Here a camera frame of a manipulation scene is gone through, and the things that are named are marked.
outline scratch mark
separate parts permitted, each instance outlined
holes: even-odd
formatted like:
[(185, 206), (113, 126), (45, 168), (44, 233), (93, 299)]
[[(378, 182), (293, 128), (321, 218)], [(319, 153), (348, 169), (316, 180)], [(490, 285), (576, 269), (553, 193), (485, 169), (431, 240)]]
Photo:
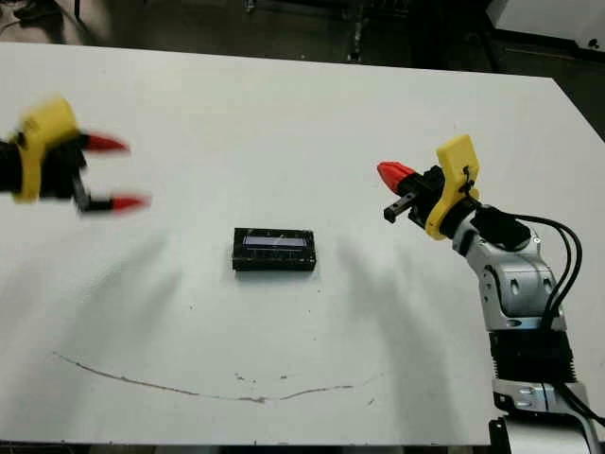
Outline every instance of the scratch mark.
[[(259, 404), (259, 405), (264, 405), (266, 404), (268, 401), (283, 401), (283, 400), (290, 400), (290, 399), (294, 399), (296, 397), (300, 397), (301, 395), (305, 395), (305, 394), (311, 394), (311, 393), (328, 393), (331, 391), (338, 391), (338, 390), (351, 390), (354, 388), (354, 385), (336, 385), (336, 386), (330, 386), (330, 387), (325, 387), (325, 388), (313, 388), (310, 390), (303, 390), (303, 391), (298, 391), (297, 393), (293, 393), (293, 394), (288, 394), (288, 395), (284, 395), (282, 397), (266, 397), (263, 395), (260, 395), (258, 397), (251, 397), (251, 396), (240, 396), (240, 397), (231, 397), (231, 396), (225, 396), (225, 395), (215, 395), (215, 394), (202, 394), (202, 393), (195, 393), (193, 391), (187, 391), (187, 390), (182, 390), (180, 388), (173, 388), (171, 386), (164, 386), (164, 385), (158, 385), (155, 383), (149, 383), (148, 381), (143, 381), (143, 380), (135, 380), (133, 378), (128, 378), (127, 376), (123, 376), (123, 375), (115, 375), (115, 374), (110, 374), (108, 372), (103, 372), (103, 371), (99, 371), (98, 369), (95, 369), (94, 367), (91, 367), (87, 364), (84, 364), (83, 362), (79, 362), (76, 361), (75, 359), (71, 359), (68, 358), (62, 354), (60, 354), (59, 352), (52, 352), (54, 356), (56, 356), (57, 358), (61, 359), (62, 361), (65, 361), (69, 364), (72, 364), (76, 367), (78, 367), (79, 369), (82, 369), (84, 371), (90, 372), (91, 374), (95, 374), (95, 375), (99, 375), (99, 376), (104, 376), (106, 378), (110, 378), (112, 380), (118, 380), (118, 381), (123, 381), (125, 383), (129, 383), (132, 385), (141, 385), (141, 386), (147, 386), (148, 388), (153, 388), (156, 390), (161, 390), (161, 391), (170, 391), (172, 393), (180, 393), (180, 394), (186, 394), (186, 395), (191, 395), (191, 396), (195, 396), (195, 397), (200, 397), (200, 398), (206, 398), (206, 399), (215, 399), (215, 400), (230, 400), (230, 401), (238, 401), (238, 402), (251, 402), (254, 404)], [(361, 387), (368, 385), (369, 383), (373, 382), (375, 379), (383, 376), (384, 374), (380, 374), (377, 375), (373, 378), (370, 378), (366, 381), (364, 381), (363, 383), (361, 383)], [(370, 405), (371, 403), (373, 403), (374, 399), (372, 399), (367, 405)]]
[(354, 388), (354, 386), (353, 385), (338, 385), (338, 386), (331, 386), (329, 388), (315, 388), (313, 390), (298, 391), (297, 393), (285, 395), (284, 397), (280, 397), (277, 400), (293, 399), (294, 397), (298, 397), (299, 395), (303, 395), (303, 394), (325, 393), (327, 391), (335, 391), (335, 390), (350, 390), (351, 388)]
[(361, 386), (369, 385), (373, 381), (376, 381), (378, 378), (382, 378), (383, 376), (385, 376), (384, 372), (381, 372), (378, 375), (372, 376), (372, 377), (368, 378), (366, 381), (364, 381), (363, 383), (361, 383)]
[(273, 399), (271, 399), (270, 397), (264, 397), (261, 395), (260, 397), (237, 397), (235, 400), (240, 400), (243, 402), (253, 402), (255, 404), (264, 404), (268, 400), (273, 400)]
[(61, 355), (57, 352), (53, 352), (53, 355), (62, 359), (65, 362), (69, 362), (70, 364), (73, 364), (73, 365), (79, 367), (80, 369), (83, 369), (83, 370), (88, 371), (95, 375), (105, 376), (107, 378), (124, 381), (126, 383), (131, 383), (133, 385), (147, 386), (149, 388), (155, 388), (156, 390), (171, 391), (173, 393), (180, 393), (180, 394), (186, 394), (186, 395), (199, 395), (199, 393), (194, 393), (192, 391), (180, 390), (179, 388), (172, 388), (170, 386), (156, 385), (155, 383), (148, 383), (148, 382), (142, 381), (142, 380), (134, 380), (132, 378), (127, 378), (123, 375), (114, 375), (114, 374), (109, 374), (107, 372), (102, 372), (102, 371), (92, 368), (91, 366), (87, 366), (86, 364), (75, 361), (74, 359), (64, 357), (63, 355)]

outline dark floor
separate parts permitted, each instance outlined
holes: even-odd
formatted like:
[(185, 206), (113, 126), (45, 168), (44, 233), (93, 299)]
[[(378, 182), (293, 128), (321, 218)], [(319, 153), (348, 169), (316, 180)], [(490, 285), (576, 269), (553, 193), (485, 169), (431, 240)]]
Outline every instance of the dark floor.
[(0, 41), (345, 62), (356, 5), (363, 1), (371, 7), (364, 21), (362, 64), (552, 77), (605, 138), (605, 62), (575, 58), (569, 44), (536, 44), (493, 32), (477, 12), (476, 5), (486, 0), (338, 0), (328, 8), (257, 0), (252, 13), (242, 0), (148, 0), (146, 5), (88, 0), (81, 2), (80, 24), (74, 1), (57, 1), (62, 16), (4, 29), (24, 2), (0, 0)]

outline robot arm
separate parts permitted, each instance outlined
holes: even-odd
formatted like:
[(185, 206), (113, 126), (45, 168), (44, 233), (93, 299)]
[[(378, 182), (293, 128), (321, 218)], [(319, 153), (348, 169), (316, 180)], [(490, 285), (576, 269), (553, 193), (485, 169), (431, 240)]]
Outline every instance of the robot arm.
[(423, 175), (399, 163), (378, 166), (401, 197), (384, 215), (394, 222), (409, 209), (430, 236), (449, 237), (477, 276), (495, 366), (493, 400), (506, 414), (490, 422), (493, 448), (600, 453), (591, 420), (573, 400), (587, 404), (562, 311), (543, 326), (557, 286), (540, 255), (541, 239), (514, 216), (478, 202), (479, 167), (468, 135), (445, 144), (438, 156), (441, 167)]
[(24, 116), (8, 142), (0, 141), (0, 191), (12, 193), (20, 203), (73, 199), (80, 213), (118, 212), (146, 204), (137, 196), (92, 197), (80, 179), (86, 167), (85, 149), (95, 153), (127, 150), (111, 138), (82, 133), (64, 99), (40, 105)]

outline black cable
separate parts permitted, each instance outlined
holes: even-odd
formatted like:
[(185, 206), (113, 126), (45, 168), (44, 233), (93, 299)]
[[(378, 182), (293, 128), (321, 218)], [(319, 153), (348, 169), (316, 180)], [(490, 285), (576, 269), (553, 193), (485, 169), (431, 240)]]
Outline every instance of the black cable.
[[(537, 216), (528, 216), (528, 215), (512, 215), (517, 219), (525, 220), (528, 222), (536, 222), (544, 225), (548, 225), (554, 228), (562, 238), (563, 244), (565, 245), (565, 252), (567, 255), (567, 259), (565, 262), (565, 269), (562, 273), (561, 279), (557, 282), (557, 285), (553, 288), (550, 296), (548, 297), (548, 301), (546, 302), (546, 307), (544, 309), (544, 316), (542, 317), (541, 328), (542, 329), (550, 329), (552, 326), (553, 320), (559, 315), (559, 308), (561, 307), (562, 301), (569, 292), (569, 289), (576, 282), (576, 278), (579, 274), (579, 268), (582, 262), (582, 246), (579, 241), (579, 237), (576, 233), (571, 230), (566, 225), (557, 222), (556, 220), (548, 219), (548, 218), (540, 218)], [(574, 264), (574, 268), (571, 271), (571, 275), (569, 280), (563, 287), (561, 294), (557, 295), (559, 288), (562, 286), (562, 283), (565, 281), (567, 274), (569, 273), (569, 269), (571, 268), (572, 262), (572, 254), (571, 248), (569, 245), (569, 241), (565, 234), (571, 236), (574, 241), (574, 246), (576, 247), (576, 261)], [(553, 388), (561, 395), (561, 397), (565, 400), (569, 407), (576, 411), (578, 414), (582, 415), (586, 419), (593, 419), (603, 427), (605, 427), (605, 417), (599, 416), (596, 414), (590, 407), (588, 407), (582, 400), (576, 396), (576, 394), (571, 391), (566, 384), (564, 383), (553, 383)]]
[(587, 419), (594, 419), (605, 427), (605, 418), (592, 411), (565, 383), (553, 383), (552, 386), (565, 399), (572, 410), (577, 411)]
[(556, 230), (559, 233), (559, 235), (561, 236), (563, 244), (565, 245), (565, 256), (566, 256), (565, 269), (563, 270), (561, 278), (559, 278), (559, 281), (557, 281), (557, 284), (555, 284), (555, 287), (550, 291), (550, 295), (548, 296), (548, 300), (546, 301), (546, 306), (544, 307), (542, 321), (540, 323), (540, 327), (543, 330), (548, 330), (548, 328), (545, 325), (545, 315), (550, 310), (553, 300), (559, 294), (559, 289), (561, 288), (563, 282), (565, 282), (565, 279), (567, 278), (567, 275), (569, 274), (569, 270), (571, 269), (571, 262), (572, 262), (571, 247), (569, 245), (569, 240), (567, 239), (567, 235), (565, 234), (565, 232), (562, 229), (557, 228)]
[(556, 295), (556, 300), (553, 301), (552, 307), (550, 307), (548, 309), (548, 311), (545, 312), (544, 316), (542, 317), (542, 327), (547, 330), (547, 329), (551, 328), (553, 320), (559, 314), (559, 308), (561, 307), (563, 299), (565, 298), (565, 296), (569, 292), (570, 288), (574, 285), (574, 283), (576, 282), (576, 279), (578, 278), (579, 268), (581, 267), (581, 263), (582, 263), (582, 245), (581, 245), (581, 242), (579, 241), (578, 236), (576, 235), (576, 233), (573, 230), (571, 230), (565, 224), (557, 222), (556, 220), (552, 220), (552, 219), (548, 219), (548, 218), (540, 218), (537, 216), (529, 216), (529, 215), (511, 215), (511, 216), (514, 216), (517, 219), (525, 220), (528, 222), (536, 222), (539, 224), (548, 225), (548, 226), (554, 228), (555, 230), (559, 230), (559, 229), (563, 230), (565, 233), (567, 233), (569, 236), (571, 236), (572, 240), (574, 241), (574, 246), (576, 247), (576, 260), (575, 260), (574, 267), (571, 271), (571, 274), (569, 276), (569, 280), (565, 283), (563, 289), (561, 290), (561, 293), (559, 295)]

